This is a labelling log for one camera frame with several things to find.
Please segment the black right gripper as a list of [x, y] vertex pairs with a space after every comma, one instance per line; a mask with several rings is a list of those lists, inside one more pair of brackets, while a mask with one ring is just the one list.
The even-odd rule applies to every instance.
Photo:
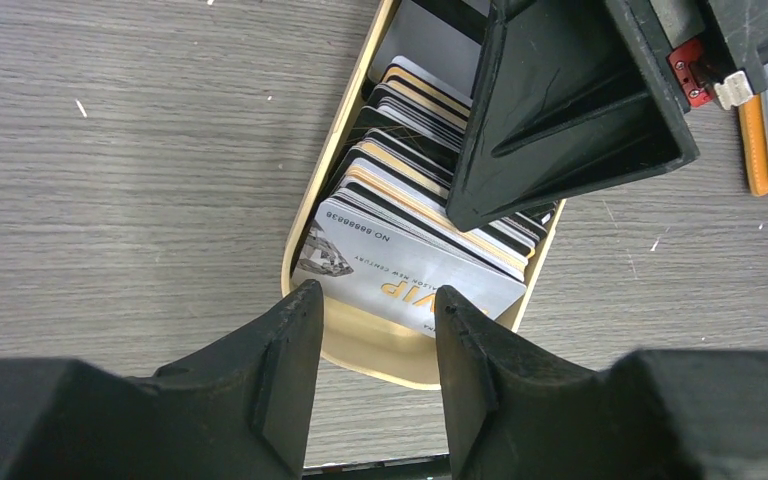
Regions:
[[685, 120], [768, 89], [768, 1], [495, 1], [446, 212], [471, 230], [694, 161]]

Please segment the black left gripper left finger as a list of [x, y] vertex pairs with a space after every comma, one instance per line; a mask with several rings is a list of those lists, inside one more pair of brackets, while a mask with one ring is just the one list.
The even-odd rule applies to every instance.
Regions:
[[324, 330], [308, 280], [144, 378], [0, 359], [0, 479], [299, 479]]

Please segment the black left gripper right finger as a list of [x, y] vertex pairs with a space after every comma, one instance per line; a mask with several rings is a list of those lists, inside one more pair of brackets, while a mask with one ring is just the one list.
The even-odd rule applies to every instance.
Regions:
[[456, 479], [768, 479], [768, 351], [638, 349], [595, 371], [436, 295]]

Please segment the beige oval card tray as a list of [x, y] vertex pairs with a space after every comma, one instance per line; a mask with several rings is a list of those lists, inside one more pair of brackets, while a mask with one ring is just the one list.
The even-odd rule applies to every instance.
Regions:
[[[291, 279], [317, 196], [333, 173], [340, 150], [354, 126], [362, 105], [362, 87], [373, 57], [380, 50], [401, 6], [382, 1], [357, 55], [349, 82], [326, 136], [319, 159], [302, 197], [285, 243], [280, 282], [283, 295], [295, 289]], [[324, 333], [321, 356], [340, 367], [407, 388], [438, 390], [439, 368], [435, 340], [380, 316], [327, 297], [324, 301]]]

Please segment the silver VIP card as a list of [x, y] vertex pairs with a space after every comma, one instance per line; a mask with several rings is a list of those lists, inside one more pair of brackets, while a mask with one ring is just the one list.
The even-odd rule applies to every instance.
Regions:
[[316, 211], [292, 271], [318, 281], [325, 295], [432, 337], [435, 295], [456, 288], [490, 318], [506, 311], [525, 285], [454, 255], [341, 198]]

